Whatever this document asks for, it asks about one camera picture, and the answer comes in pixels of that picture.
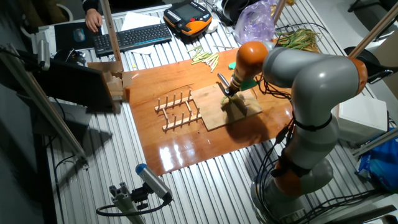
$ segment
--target green vegetable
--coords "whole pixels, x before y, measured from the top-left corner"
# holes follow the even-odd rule
[[[310,29],[299,29],[292,32],[279,33],[277,35],[281,38],[276,39],[275,42],[284,47],[318,52],[318,34]]]

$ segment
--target black cloth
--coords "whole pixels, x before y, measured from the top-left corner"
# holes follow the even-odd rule
[[[100,0],[82,0],[83,9],[85,12],[89,9],[95,9],[98,11]],[[139,9],[142,7],[153,6],[162,4],[161,0],[109,0],[111,8],[125,8],[125,9]]]

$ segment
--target white paper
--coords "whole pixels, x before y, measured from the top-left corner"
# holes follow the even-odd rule
[[[123,26],[121,31],[156,25],[160,24],[160,18],[154,16],[146,16],[138,13],[128,12],[126,17],[124,18]],[[129,50],[130,52],[138,53],[138,54],[151,54],[154,50],[154,46],[141,47],[139,49]]]

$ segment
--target wooden block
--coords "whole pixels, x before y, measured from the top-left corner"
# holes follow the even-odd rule
[[[111,96],[123,96],[123,91],[110,91]]]
[[[107,71],[107,72],[103,72],[103,74],[104,74],[105,81],[107,83],[111,82],[113,80],[113,76],[112,76],[111,72]]]
[[[246,117],[262,112],[260,104],[250,90],[239,92],[237,95],[248,108]],[[221,104],[224,94],[217,84],[192,91],[192,98],[197,108],[200,108],[201,117],[208,131],[245,118],[235,104],[229,103],[228,98]]]
[[[106,84],[110,91],[123,91],[122,80],[120,78],[113,77],[113,80]]]

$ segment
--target black keyboard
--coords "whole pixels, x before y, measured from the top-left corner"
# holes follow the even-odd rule
[[[165,24],[157,24],[117,32],[120,52],[138,49],[153,44],[170,41],[172,36]],[[94,38],[94,48],[97,57],[113,54],[109,34],[98,35]]]

